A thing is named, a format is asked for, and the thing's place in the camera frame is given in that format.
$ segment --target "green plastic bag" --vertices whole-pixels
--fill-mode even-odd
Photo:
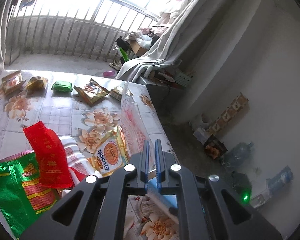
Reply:
[[[35,153],[0,163],[0,208],[18,239],[59,199],[55,189],[42,187]]]

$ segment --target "balcony railing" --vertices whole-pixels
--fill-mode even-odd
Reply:
[[[27,52],[112,60],[118,55],[113,51],[118,37],[159,19],[123,0],[36,0],[21,11],[19,3],[7,29],[9,64]]]

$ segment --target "table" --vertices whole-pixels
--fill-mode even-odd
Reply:
[[[13,71],[3,71],[1,73],[0,85],[1,78],[11,72]],[[79,147],[81,146],[83,155],[85,155],[85,157],[91,157],[91,153],[89,152],[91,149],[84,147],[84,143],[79,137],[82,134],[82,130],[89,131],[89,129],[92,128],[87,125],[87,123],[89,123],[87,114],[93,112],[96,108],[101,108],[104,111],[109,111],[111,116],[116,116],[113,120],[119,119],[121,110],[120,101],[107,95],[103,99],[100,99],[93,107],[89,107],[84,103],[82,98],[77,95],[75,90],[71,93],[60,93],[52,91],[51,86],[57,80],[69,81],[72,85],[80,86],[87,84],[90,78],[93,78],[101,86],[111,90],[116,86],[123,87],[125,81],[49,71],[22,71],[22,76],[24,80],[30,80],[32,76],[46,77],[49,83],[46,90],[35,92],[32,95],[25,95],[24,92],[18,93],[18,91],[16,91],[14,94],[8,95],[8,97],[5,98],[0,89],[0,159],[24,150],[30,150],[31,146],[23,133],[23,127],[30,126],[40,120],[46,127],[54,130],[57,135],[69,135],[74,137],[76,141],[79,142]],[[173,153],[174,151],[165,135],[154,107],[142,101],[142,95],[150,97],[146,87],[140,84],[129,83],[128,88],[133,93],[133,99],[138,104],[141,118],[153,144],[156,139],[161,139],[162,149]],[[149,220],[149,216],[142,218],[138,215],[142,208],[142,204],[138,204],[139,200],[140,198],[138,199],[135,196],[131,196],[127,205],[127,218],[129,219],[126,220],[139,222],[133,223],[134,229],[132,231],[130,230],[129,239],[137,239],[141,231],[140,227],[142,227],[142,223],[146,222],[146,219]],[[150,213],[156,209],[155,205],[149,203],[146,208]],[[0,221],[11,234],[1,210]]]

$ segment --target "metal handrail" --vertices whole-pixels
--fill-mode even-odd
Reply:
[[[137,18],[138,15],[141,14],[141,15],[144,16],[143,19],[142,19],[142,22],[141,22],[140,26],[142,25],[142,23],[146,19],[151,20],[149,26],[151,25],[151,23],[153,23],[153,21],[157,22],[159,20],[159,16],[157,16],[157,15],[155,15],[155,14],[153,14],[153,13],[151,13],[151,12],[145,10],[144,8],[141,8],[141,7],[139,7],[139,6],[135,5],[135,4],[128,3],[128,2],[126,2],[124,0],[109,0],[109,1],[112,2],[112,5],[119,4],[119,5],[121,5],[121,8],[123,8],[123,7],[128,8],[128,12],[126,13],[123,22],[125,21],[126,16],[128,15],[128,13],[130,11],[135,11],[137,13],[136,16],[134,17],[134,19],[131,22],[125,22],[125,23],[127,23],[130,26],[129,29],[127,31],[121,29],[121,27],[123,25],[123,22],[121,23],[121,25],[120,25],[119,28],[113,27],[114,20],[117,18],[118,14],[120,12],[120,9],[118,10],[118,12],[117,12],[114,20],[112,21],[111,25],[109,25],[109,26],[108,25],[104,25],[104,22],[106,20],[106,17],[108,15],[111,7],[108,9],[105,18],[103,19],[103,22],[101,22],[101,23],[95,22],[95,19],[97,17],[97,14],[99,12],[99,9],[100,9],[103,1],[104,0],[100,0],[99,1],[98,5],[96,6],[96,9],[94,10],[94,12],[93,12],[93,14],[92,14],[92,16],[91,16],[91,18],[89,20],[87,19],[87,15],[88,15],[88,12],[90,10],[90,7],[88,8],[88,11],[86,12],[85,17],[83,19],[81,19],[81,18],[77,18],[78,11],[77,11],[77,13],[75,14],[74,17],[68,17],[68,12],[69,11],[66,13],[65,16],[59,16],[59,12],[56,15],[49,15],[50,10],[47,13],[47,15],[46,14],[41,14],[41,10],[42,10],[42,7],[44,6],[44,3],[42,4],[41,9],[40,9],[38,15],[34,15],[33,12],[34,12],[34,8],[36,6],[37,0],[36,0],[36,2],[34,4],[33,8],[32,8],[32,11],[31,11],[30,15],[26,16],[25,15],[26,14],[26,10],[25,10],[25,12],[23,13],[23,15],[18,16],[18,14],[17,14],[16,17],[14,17],[14,12],[16,10],[16,6],[14,6],[13,7],[13,13],[10,16],[10,20],[14,19],[15,22],[12,25],[10,25],[10,24],[8,25],[8,28],[10,28],[10,27],[12,28],[12,36],[11,36],[11,44],[10,44],[10,62],[9,63],[12,64],[12,62],[15,60],[15,59],[12,60],[12,58],[11,58],[12,51],[13,51],[13,41],[14,40],[16,40],[18,46],[19,46],[19,44],[23,43],[23,53],[24,54],[26,53],[28,33],[29,33],[29,28],[30,28],[30,24],[31,24],[31,19],[32,18],[36,18],[36,24],[35,24],[35,27],[34,27],[34,33],[32,35],[32,42],[30,43],[31,44],[31,46],[30,46],[30,52],[31,52],[31,54],[33,54],[33,52],[34,52],[35,38],[39,39],[38,54],[41,53],[42,46],[43,46],[43,44],[42,44],[43,43],[43,37],[44,37],[45,29],[46,29],[47,20],[49,18],[52,18],[53,19],[53,24],[52,24],[52,28],[50,30],[50,35],[48,35],[49,41],[48,41],[47,52],[46,52],[47,54],[50,53],[50,50],[54,50],[54,54],[57,54],[58,51],[61,50],[62,54],[66,55],[67,48],[70,49],[68,47],[69,46],[68,42],[69,42],[70,34],[72,32],[72,29],[73,29],[72,27],[73,27],[73,25],[74,25],[75,22],[80,22],[80,27],[79,27],[79,30],[77,31],[77,34],[76,34],[76,40],[75,40],[73,49],[70,49],[72,51],[71,55],[74,56],[74,53],[77,52],[76,48],[77,48],[77,44],[78,44],[78,41],[79,41],[79,38],[80,38],[80,40],[84,39],[83,40],[83,45],[82,45],[82,48],[81,48],[81,52],[79,52],[80,57],[82,57],[83,54],[84,54],[86,45],[87,45],[88,38],[90,37],[90,32],[91,32],[92,28],[98,28],[97,34],[96,34],[96,36],[94,38],[93,45],[92,45],[92,47],[90,49],[88,49],[88,51],[90,51],[90,52],[88,52],[88,58],[91,58],[91,56],[93,54],[93,55],[96,55],[97,56],[96,59],[99,60],[100,55],[101,55],[103,49],[105,49],[105,51],[107,51],[105,53],[105,57],[104,57],[105,61],[107,61],[107,59],[109,58],[109,54],[110,54],[110,52],[111,52],[111,50],[112,50],[112,48],[114,46],[115,40],[117,39],[119,32],[124,33],[124,37],[125,37],[128,34],[129,29],[133,25],[133,23],[136,20],[136,18]],[[37,26],[38,26],[40,18],[44,19],[44,24],[43,24],[43,29],[40,30],[40,31],[38,31]],[[28,19],[28,22],[25,23],[26,27],[27,27],[27,29],[26,29],[26,35],[25,35],[24,40],[21,41],[20,39],[21,39],[22,27],[23,27],[25,19]],[[60,19],[62,20],[62,26],[61,26],[61,29],[59,31],[59,35],[58,35],[58,38],[57,38],[57,43],[56,44],[51,44],[51,40],[52,40],[52,36],[53,36],[53,31],[54,31],[55,24],[56,24],[57,20],[60,20]],[[15,31],[16,21],[17,20],[21,21],[21,23],[20,23],[20,29]],[[66,20],[71,21],[71,27],[70,27],[70,29],[68,31],[67,38],[66,38],[66,43],[65,43],[64,47],[63,48],[59,48],[59,42],[60,42],[60,38],[61,38],[61,35],[62,35],[63,26],[65,25]],[[80,33],[81,33],[81,30],[82,30],[84,24],[89,24],[89,28],[88,28],[87,34],[85,35],[85,38],[82,38],[82,36],[80,36]],[[102,41],[102,45],[101,45],[99,51],[93,53],[93,50],[94,50],[95,45],[97,43],[97,40],[98,40],[98,37],[99,37],[99,34],[100,34],[100,31],[101,31],[102,27],[106,27],[108,29],[107,33],[106,33],[106,36],[105,36],[104,40]],[[107,47],[107,48],[104,48],[104,46],[106,44],[106,39],[108,38],[111,30],[115,31],[115,36],[114,36],[114,38],[111,38],[112,39],[112,43],[110,44],[110,46]]]

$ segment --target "concrete wall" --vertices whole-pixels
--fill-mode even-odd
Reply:
[[[34,16],[31,19],[30,19],[30,17],[25,17],[25,19],[23,21],[23,24],[22,24],[20,36],[19,36],[19,31],[20,31],[20,25],[21,25],[21,22],[22,22],[22,18],[21,17],[17,18],[16,23],[15,23],[15,19],[11,19],[9,29],[8,29],[8,33],[7,33],[7,45],[6,45],[6,47],[7,47],[8,53],[9,53],[9,50],[11,48],[11,44],[13,45],[13,50],[20,47],[21,48],[21,53],[23,53],[24,49],[25,49],[25,51],[31,51],[37,18],[38,18],[37,16]],[[25,38],[26,38],[26,32],[27,32],[27,27],[28,27],[29,20],[30,20],[30,26],[29,26],[27,40],[26,40],[26,46],[25,46]],[[45,25],[45,21],[46,21],[46,16],[42,16],[38,20],[38,25],[37,25],[37,28],[36,28],[36,34],[35,34],[35,38],[34,38],[33,53],[37,53],[39,51],[40,42],[42,42],[41,53],[46,53],[47,52],[48,43],[49,43],[50,34],[51,34],[51,29],[52,29],[53,23],[55,21],[55,17],[51,17],[51,18],[47,19],[43,39],[41,40],[41,35],[42,35],[42,31],[43,31],[43,28],[44,28],[44,25]],[[61,30],[61,27],[63,25],[63,22],[64,22],[64,19],[62,19],[62,18],[59,18],[56,21],[56,24],[54,26],[53,33],[52,33],[51,43],[50,43],[50,50],[49,50],[50,54],[55,53],[55,49],[56,49],[57,42],[58,42],[58,37],[59,37],[60,30]],[[71,24],[72,24],[72,19],[67,19],[65,21],[65,24],[64,24],[63,30],[62,30],[62,34],[61,34],[61,37],[60,37],[59,46],[58,46],[58,54],[63,53]],[[75,41],[76,41],[76,38],[77,38],[77,35],[78,35],[81,24],[82,24],[82,22],[75,21],[75,23],[72,27],[71,34],[70,34],[70,37],[69,37],[69,42],[68,42],[67,49],[66,49],[66,54],[67,55],[70,55],[72,53],[72,50],[74,48],[74,44],[75,44]],[[76,46],[76,50],[75,50],[76,54],[81,53],[83,45],[84,45],[84,41],[85,41],[85,38],[86,38],[86,35],[88,33],[88,30],[89,30],[90,26],[91,26],[90,23],[83,23],[83,27],[82,27],[82,30],[81,30],[81,33],[80,33],[80,36],[79,36],[79,40],[78,40],[78,43],[77,43],[77,46]],[[95,39],[95,37],[98,33],[99,28],[100,28],[100,24],[97,24],[97,23],[93,24],[93,26],[91,28],[91,31],[90,31],[90,35],[89,35],[88,40],[87,40],[87,44],[86,44],[85,49],[84,49],[84,54],[87,55],[87,54],[90,53],[90,50],[93,46],[93,42],[94,42],[94,39]],[[106,34],[107,34],[108,30],[109,30],[109,26],[104,25],[104,26],[101,27],[100,34],[98,36],[95,47],[93,49],[92,58],[96,58],[96,56],[99,54],[99,51],[102,47],[102,44],[104,42],[104,39],[106,37]],[[116,32],[117,32],[117,29],[115,29],[115,28],[110,30],[109,35],[108,35],[108,37],[105,41],[105,44],[103,46],[103,50],[101,51],[100,58],[103,59],[103,58],[106,57],[106,55],[109,51],[109,48],[112,45],[112,41],[113,41],[113,39],[116,35]],[[124,36],[125,32],[120,31],[118,33],[118,35],[116,36],[116,38],[121,36],[121,35]],[[111,50],[110,55],[109,55],[109,59],[113,59],[115,53],[116,53],[116,51]]]
[[[252,11],[250,0],[240,2],[241,8],[249,4]],[[300,223],[300,9],[294,0],[259,4],[247,27],[242,10],[234,10],[239,4],[233,5],[198,62],[189,66],[197,76],[174,113],[177,121],[202,112],[215,119],[239,92],[248,97],[248,107],[217,136],[228,149],[254,142],[252,158],[240,169],[252,182],[252,195],[265,189],[267,178],[290,166],[292,183],[260,209],[288,237]],[[264,14],[267,7],[273,9]],[[230,24],[235,18],[240,20],[237,29]]]

